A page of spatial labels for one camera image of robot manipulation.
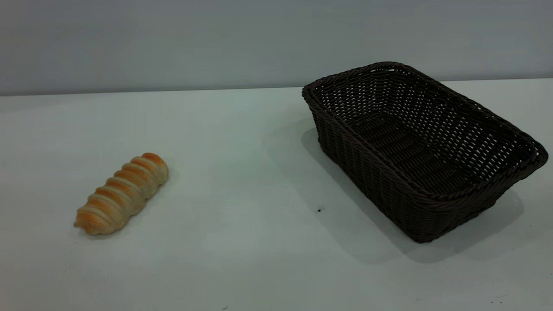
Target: rectangular basket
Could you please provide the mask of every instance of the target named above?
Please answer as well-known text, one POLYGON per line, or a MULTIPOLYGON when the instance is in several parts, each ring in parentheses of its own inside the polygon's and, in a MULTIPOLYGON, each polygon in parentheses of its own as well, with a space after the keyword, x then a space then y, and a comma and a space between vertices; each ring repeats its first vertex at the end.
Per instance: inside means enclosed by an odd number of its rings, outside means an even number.
POLYGON ((322 150, 419 243, 478 216, 548 158, 510 122, 400 63, 331 75, 302 95, 322 150))

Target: white background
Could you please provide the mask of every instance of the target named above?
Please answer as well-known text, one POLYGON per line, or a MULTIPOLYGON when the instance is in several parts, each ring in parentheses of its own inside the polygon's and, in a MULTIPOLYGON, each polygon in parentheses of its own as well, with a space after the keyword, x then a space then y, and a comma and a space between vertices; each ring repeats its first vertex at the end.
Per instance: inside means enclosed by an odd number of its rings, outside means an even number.
MULTIPOLYGON (((553 151, 553 79, 447 85, 553 151)), ((0 98, 0 310, 553 309, 551 160, 420 245, 314 127, 299 88, 0 98), (73 228, 144 152, 170 169, 144 210, 113 235, 73 228)))
POLYGON ((553 77, 551 0, 3 0, 0 94, 553 77))

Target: white table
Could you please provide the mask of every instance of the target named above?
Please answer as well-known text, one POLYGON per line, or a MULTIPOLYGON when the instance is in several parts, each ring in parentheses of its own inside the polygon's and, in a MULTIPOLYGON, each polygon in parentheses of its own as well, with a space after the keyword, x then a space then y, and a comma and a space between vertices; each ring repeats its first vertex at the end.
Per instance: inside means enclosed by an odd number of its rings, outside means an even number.
MULTIPOLYGON (((553 79, 446 85, 553 152, 553 79)), ((420 245, 321 152, 300 88, 0 97, 0 309, 550 311, 552 193, 548 163, 420 245), (147 207, 73 228, 143 152, 171 174, 147 207)))

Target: bread roll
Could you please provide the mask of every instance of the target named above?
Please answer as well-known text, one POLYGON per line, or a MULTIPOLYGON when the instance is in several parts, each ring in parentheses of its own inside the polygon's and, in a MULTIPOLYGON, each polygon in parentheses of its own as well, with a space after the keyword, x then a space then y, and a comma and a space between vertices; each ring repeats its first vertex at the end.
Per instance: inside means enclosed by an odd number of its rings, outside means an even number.
POLYGON ((125 163, 106 184, 77 209, 75 227, 90 235, 110 234, 121 229, 129 217, 140 212, 169 176, 167 164, 156 154, 144 153, 125 163))

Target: basket weave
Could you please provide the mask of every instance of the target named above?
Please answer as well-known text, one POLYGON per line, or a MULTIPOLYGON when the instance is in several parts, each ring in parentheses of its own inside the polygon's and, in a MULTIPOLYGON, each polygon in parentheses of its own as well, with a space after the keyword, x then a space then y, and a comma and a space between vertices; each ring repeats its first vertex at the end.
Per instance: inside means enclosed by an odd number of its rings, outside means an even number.
POLYGON ((548 158, 510 122, 400 63, 331 75, 302 95, 322 150, 419 243, 478 216, 548 158))

